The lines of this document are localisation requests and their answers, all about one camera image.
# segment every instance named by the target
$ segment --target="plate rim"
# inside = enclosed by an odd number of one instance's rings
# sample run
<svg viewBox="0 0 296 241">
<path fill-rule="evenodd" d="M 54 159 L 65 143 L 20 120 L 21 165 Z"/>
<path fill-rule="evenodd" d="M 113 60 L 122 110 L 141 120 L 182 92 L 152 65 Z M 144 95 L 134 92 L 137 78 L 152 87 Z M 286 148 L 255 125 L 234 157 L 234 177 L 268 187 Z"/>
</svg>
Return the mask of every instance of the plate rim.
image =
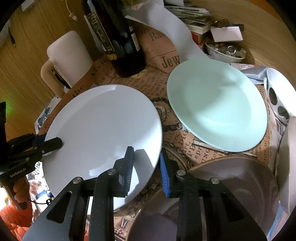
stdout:
<svg viewBox="0 0 296 241">
<path fill-rule="evenodd" d="M 200 59 L 200 58 L 195 58 L 195 59 L 190 59 L 190 60 L 187 60 L 187 61 L 184 61 L 183 63 L 181 63 L 180 65 L 178 65 L 176 68 L 174 68 L 173 69 L 173 71 L 171 72 L 171 74 L 179 67 L 179 66 L 181 66 L 181 65 L 183 65 L 184 63 L 186 63 L 186 62 L 188 62 L 188 61 L 194 61 L 194 60 L 197 60 L 197 59 Z M 168 77 L 168 82 L 167 82 L 167 96 L 168 96 L 168 99 L 169 99 L 169 101 L 170 101 L 170 99 L 173 99 L 172 97 L 171 97 L 171 95 L 169 94 L 169 91 L 168 91 L 168 86 L 169 86 L 169 80 L 170 80 L 170 77 L 171 77 L 171 74 L 169 75 L 169 77 Z M 249 81 L 252 85 L 254 85 L 250 80 L 249 80 L 249 78 L 247 78 L 246 79 L 246 81 Z M 179 115 L 179 113 L 177 112 L 177 111 L 175 111 L 175 107 L 174 107 L 174 105 L 170 102 L 170 105 L 171 105 L 171 107 L 172 107 L 172 109 L 173 109 L 173 111 L 174 111 L 174 113 L 175 113 L 175 115 L 177 116 L 177 118 L 181 121 L 181 123 L 194 135 L 194 136 L 196 136 L 197 138 L 199 138 L 201 141 L 203 141 L 204 143 L 206 143 L 206 144 L 208 144 L 208 145 L 210 145 L 210 146 L 212 146 L 212 147 L 215 147 L 215 148 L 217 148 L 217 149 L 220 149 L 220 150 L 224 150 L 224 151 L 228 151 L 228 152 L 244 152 L 244 151 L 248 151 L 248 150 L 250 150 L 250 149 L 252 149 L 252 148 L 254 148 L 255 146 L 257 146 L 261 141 L 262 141 L 262 139 L 264 138 L 264 136 L 265 136 L 265 133 L 266 133 L 266 130 L 267 130 L 267 126 L 268 126 L 268 116 L 267 116 L 267 110 L 266 110 L 266 105 L 265 105 L 265 101 L 264 101 L 264 99 L 262 98 L 262 101 L 263 101 L 263 104 L 264 104 L 264 107 L 265 107 L 265 115 L 264 115 L 264 122 L 266 122 L 266 127 L 265 127 L 265 131 L 264 131 L 264 133 L 263 133 L 263 135 L 262 135 L 262 137 L 260 138 L 260 140 L 255 144 L 255 145 L 253 145 L 253 147 L 251 147 L 251 148 L 248 148 L 248 149 L 246 149 L 246 148 L 243 148 L 243 149 L 237 149 L 237 150 L 234 150 L 234 149 L 231 149 L 231 148 L 221 148 L 221 147 L 219 147 L 219 146 L 217 146 L 217 145 L 215 145 L 215 144 L 212 144 L 212 143 L 209 143 L 209 142 L 206 142 L 202 137 L 200 137 L 199 135 L 197 135 L 197 133 L 195 132 L 195 131 L 192 131 L 192 129 L 191 128 L 189 128 L 188 127 L 188 125 L 187 124 L 185 124 L 185 122 L 183 121 L 183 119 L 182 118 L 180 118 L 180 115 Z"/>
<path fill-rule="evenodd" d="M 148 181 L 150 180 L 150 178 L 151 178 L 151 176 L 153 175 L 153 173 L 154 173 L 154 171 L 155 171 L 155 169 L 156 169 L 156 167 L 157 167 L 157 163 L 158 163 L 158 159 L 159 159 L 159 156 L 160 156 L 160 151 L 161 151 L 161 148 L 162 148 L 162 143 L 163 143 L 163 132 L 162 132 L 162 123 L 161 123 L 161 120 L 160 120 L 160 117 L 159 117 L 159 114 L 158 114 L 158 112 L 157 112 L 157 110 L 156 110 L 156 108 L 155 108 L 155 105 L 152 103 L 152 101 L 145 95 L 145 94 L 143 94 L 141 91 L 139 91 L 139 90 L 137 90 L 137 89 L 134 89 L 133 87 L 130 87 L 130 86 L 127 86 L 127 85 L 120 85 L 120 84 L 107 84 L 107 85 L 99 85 L 99 86 L 96 86 L 96 87 L 94 87 L 94 88 L 91 88 L 91 89 L 88 89 L 88 90 L 86 90 L 85 92 L 83 92 L 83 93 L 81 93 L 81 94 L 79 94 L 78 96 L 76 96 L 75 98 L 73 98 L 71 101 L 69 101 L 61 110 L 60 110 L 60 112 L 57 114 L 57 116 L 54 118 L 54 120 L 53 120 L 53 122 L 51 123 L 51 125 L 50 125 L 50 127 L 49 127 L 49 129 L 48 129 L 48 132 L 50 131 L 50 128 L 51 128 L 51 126 L 52 126 L 52 124 L 54 123 L 54 121 L 57 119 L 57 117 L 58 117 L 58 115 L 60 115 L 60 113 L 62 112 L 62 110 L 70 103 L 70 102 L 74 102 L 74 100 L 75 101 L 77 101 L 79 98 L 79 96 L 82 96 L 84 93 L 87 93 L 88 91 L 93 91 L 94 89 L 96 89 L 96 88 L 99 88 L 99 87 L 107 87 L 107 86 L 120 86 L 120 87 L 126 87 L 127 89 L 132 89 L 132 91 L 137 91 L 137 92 L 139 92 L 140 94 L 142 94 L 148 101 L 149 101 L 149 103 L 151 104 L 151 106 L 153 106 L 153 108 L 154 108 L 154 111 L 155 111 L 155 113 L 156 113 L 156 116 L 157 116 L 157 120 L 158 120 L 158 124 L 159 124 L 159 126 L 160 126 L 160 148 L 159 148 L 159 154 L 158 154 L 158 157 L 157 157 L 157 161 L 156 161 L 156 163 L 155 163 L 155 165 L 153 165 L 153 168 L 152 168 L 152 171 L 151 171 L 151 174 L 149 174 L 148 175 Z M 138 192 L 137 194 L 135 194 L 134 195 L 134 197 L 132 198 L 132 199 L 134 199 L 140 192 Z M 119 205 L 118 207 L 114 207 L 114 211 L 117 211 L 118 209 L 120 209 L 121 207 L 123 207 L 124 205 L 126 205 L 126 204 L 128 204 L 130 201 L 128 201 L 127 203 L 123 203 L 122 205 Z"/>
</svg>

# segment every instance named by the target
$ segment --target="newspaper print tablecloth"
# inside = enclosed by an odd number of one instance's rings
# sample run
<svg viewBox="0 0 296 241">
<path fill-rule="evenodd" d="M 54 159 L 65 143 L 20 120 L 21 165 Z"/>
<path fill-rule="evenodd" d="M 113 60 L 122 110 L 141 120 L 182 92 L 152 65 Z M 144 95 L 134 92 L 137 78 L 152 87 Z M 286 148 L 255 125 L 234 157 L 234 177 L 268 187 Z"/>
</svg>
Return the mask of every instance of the newspaper print tablecloth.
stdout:
<svg viewBox="0 0 296 241">
<path fill-rule="evenodd" d="M 203 143 L 183 128 L 170 106 L 166 93 L 169 73 L 179 64 L 178 54 L 169 39 L 162 33 L 142 25 L 138 26 L 137 30 L 138 40 L 148 63 L 146 69 L 130 78 L 120 78 L 106 56 L 103 56 L 94 64 L 96 70 L 94 79 L 92 81 L 89 79 L 80 80 L 47 116 L 39 133 L 45 133 L 63 106 L 79 93 L 90 88 L 92 84 L 122 84 L 141 91 L 153 102 L 162 123 L 163 146 L 166 148 L 169 158 L 176 160 L 181 168 L 188 170 L 202 162 L 221 156 L 233 155 L 234 153 L 218 150 Z M 250 67 L 249 65 L 232 65 L 238 69 Z M 267 101 L 264 87 L 258 85 L 257 88 L 267 108 L 268 127 L 263 140 L 256 147 L 239 154 L 255 157 L 268 165 L 271 170 L 274 170 L 276 153 L 285 127 L 275 118 Z M 36 180 L 36 177 L 40 178 L 40 176 L 35 175 L 32 180 Z M 44 176 L 41 178 L 41 182 L 45 182 Z M 156 168 L 150 181 L 140 194 L 114 214 L 114 231 L 117 241 L 126 240 L 134 217 L 145 205 L 145 202 L 160 188 L 160 171 Z"/>
</svg>

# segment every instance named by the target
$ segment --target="white paper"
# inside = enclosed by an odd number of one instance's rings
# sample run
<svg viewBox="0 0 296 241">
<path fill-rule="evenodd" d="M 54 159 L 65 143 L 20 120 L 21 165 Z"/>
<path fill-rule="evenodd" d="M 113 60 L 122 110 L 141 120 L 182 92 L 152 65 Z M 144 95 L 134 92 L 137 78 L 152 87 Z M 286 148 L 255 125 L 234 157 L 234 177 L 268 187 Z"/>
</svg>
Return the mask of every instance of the white paper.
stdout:
<svg viewBox="0 0 296 241">
<path fill-rule="evenodd" d="M 183 0 L 165 0 L 165 2 L 168 3 L 168 4 L 180 6 L 180 7 L 184 7 L 185 6 Z"/>
<path fill-rule="evenodd" d="M 249 78 L 254 85 L 263 85 L 263 81 Z"/>
<path fill-rule="evenodd" d="M 146 24 L 164 33 L 174 44 L 180 62 L 204 57 L 206 54 L 193 41 L 188 27 L 174 14 L 154 1 L 142 4 L 138 10 L 127 9 L 126 18 Z"/>
<path fill-rule="evenodd" d="M 263 83 L 264 77 L 266 77 L 266 71 L 269 67 L 267 66 L 258 66 L 250 69 L 242 70 L 242 73 L 245 74 L 248 78 L 261 80 Z"/>
<path fill-rule="evenodd" d="M 156 2 L 157 4 L 161 5 L 161 6 L 165 6 L 165 3 L 163 2 L 163 0 L 153 0 L 154 2 Z"/>
<path fill-rule="evenodd" d="M 227 41 L 242 41 L 242 33 L 239 27 L 224 27 L 224 28 L 211 28 L 214 41 L 227 42 Z"/>
</svg>

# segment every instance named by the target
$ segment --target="book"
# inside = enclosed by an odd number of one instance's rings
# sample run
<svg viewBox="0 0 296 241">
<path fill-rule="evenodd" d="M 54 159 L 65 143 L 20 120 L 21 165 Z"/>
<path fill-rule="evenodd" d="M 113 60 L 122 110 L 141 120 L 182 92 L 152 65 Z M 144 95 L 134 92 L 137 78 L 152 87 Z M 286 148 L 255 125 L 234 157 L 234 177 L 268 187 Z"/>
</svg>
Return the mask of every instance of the book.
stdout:
<svg viewBox="0 0 296 241">
<path fill-rule="evenodd" d="M 204 37 L 207 35 L 206 33 L 204 34 L 198 34 L 198 33 L 195 33 L 195 32 L 191 32 L 191 35 L 192 35 L 192 39 L 193 41 L 196 43 L 196 44 L 199 44 L 203 39 Z"/>
<path fill-rule="evenodd" d="M 196 13 L 203 13 L 203 14 L 209 14 L 209 11 L 204 9 L 204 8 L 198 8 L 198 7 L 181 7 L 181 6 L 174 6 L 174 5 L 165 5 L 165 8 L 168 10 L 171 9 L 179 9 L 179 10 L 188 10 L 188 11 L 193 11 Z"/>
<path fill-rule="evenodd" d="M 211 24 L 202 24 L 202 23 L 198 23 L 198 22 L 194 22 L 191 20 L 187 20 L 187 19 L 181 19 L 186 26 L 189 28 L 189 30 L 191 32 L 195 32 L 198 34 L 204 34 L 206 32 L 208 32 L 211 28 Z"/>
<path fill-rule="evenodd" d="M 204 25 L 207 25 L 211 22 L 213 22 L 213 18 L 212 17 L 179 17 L 181 20 L 187 20 L 187 21 L 192 21 L 192 22 L 196 22 L 196 23 L 202 23 Z"/>
<path fill-rule="evenodd" d="M 175 14 L 177 17 L 211 17 L 212 16 L 208 12 L 199 12 L 194 10 L 180 9 L 179 7 L 178 8 L 165 7 L 165 8 L 169 10 L 171 13 Z"/>
<path fill-rule="evenodd" d="M 205 52 L 205 40 L 206 38 L 204 38 L 199 44 L 198 44 L 198 47 Z"/>
</svg>

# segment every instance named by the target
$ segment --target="light green plate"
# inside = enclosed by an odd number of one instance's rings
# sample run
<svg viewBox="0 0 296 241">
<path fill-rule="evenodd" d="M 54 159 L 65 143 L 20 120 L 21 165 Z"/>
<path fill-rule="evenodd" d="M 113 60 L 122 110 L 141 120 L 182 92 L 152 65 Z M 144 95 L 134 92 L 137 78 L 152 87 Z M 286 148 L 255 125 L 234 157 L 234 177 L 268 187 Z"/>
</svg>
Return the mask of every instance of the light green plate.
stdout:
<svg viewBox="0 0 296 241">
<path fill-rule="evenodd" d="M 204 58 L 185 61 L 170 74 L 167 93 L 183 125 L 213 147 L 241 152 L 264 137 L 264 101 L 255 85 L 229 64 Z"/>
</svg>

